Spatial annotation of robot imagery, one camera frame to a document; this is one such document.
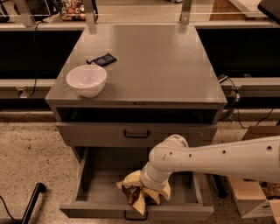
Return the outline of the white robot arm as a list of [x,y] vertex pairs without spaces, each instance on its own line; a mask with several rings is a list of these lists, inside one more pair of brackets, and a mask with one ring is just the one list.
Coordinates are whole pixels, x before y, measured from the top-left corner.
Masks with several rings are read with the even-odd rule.
[[165,188],[174,172],[202,172],[280,183],[280,137],[191,147],[180,135],[157,144],[141,171],[150,189]]

